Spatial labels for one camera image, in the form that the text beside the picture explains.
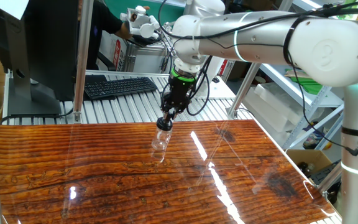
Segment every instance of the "monitor stand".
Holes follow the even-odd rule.
[[[25,16],[18,20],[9,14],[4,15],[13,74],[9,80],[8,115],[60,114],[60,102],[56,100],[53,90],[41,83],[31,84],[29,59],[32,58],[27,51]]]
[[[9,79],[8,115],[58,115],[61,113],[60,102],[56,100],[53,90],[38,83],[30,85],[30,93],[22,95],[20,86],[15,86],[14,79]]]

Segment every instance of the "glossy wood surface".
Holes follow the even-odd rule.
[[[7,222],[310,223],[333,210],[254,121],[0,126]]]

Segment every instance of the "keyboard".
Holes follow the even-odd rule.
[[[124,80],[85,83],[85,93],[90,100],[108,96],[123,96],[132,93],[155,91],[157,86],[149,78],[129,78]]]

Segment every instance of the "white robotic arm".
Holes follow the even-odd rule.
[[[179,18],[171,34],[176,37],[178,59],[162,97],[165,116],[157,127],[162,131],[171,129],[171,119],[191,103],[189,91],[195,88],[195,77],[205,55],[257,63],[290,63],[323,85],[344,87],[343,223],[358,223],[358,22],[311,16],[298,20],[299,16],[294,16],[215,35],[290,14],[266,11]]]
[[[137,6],[136,9],[127,9],[127,13],[121,13],[120,19],[128,23],[129,33],[141,35],[144,38],[158,38],[154,31],[160,28],[154,16],[146,16],[146,9]]]
[[[182,16],[176,21],[172,34],[209,36],[261,19],[289,14],[265,11],[204,18]],[[323,85],[357,84],[358,22],[308,17],[292,33],[291,27],[296,20],[267,22],[210,39],[183,39],[175,44],[175,48],[178,57],[189,67],[203,63],[200,55],[284,65],[289,63],[285,52],[288,51],[297,67]]]

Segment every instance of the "black shirt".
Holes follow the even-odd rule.
[[[86,63],[86,69],[98,70],[96,60],[98,59],[102,31],[105,30],[109,34],[114,34],[121,29],[121,26],[122,21],[115,17],[107,6],[98,1],[93,3],[91,34],[89,37],[88,61]]]

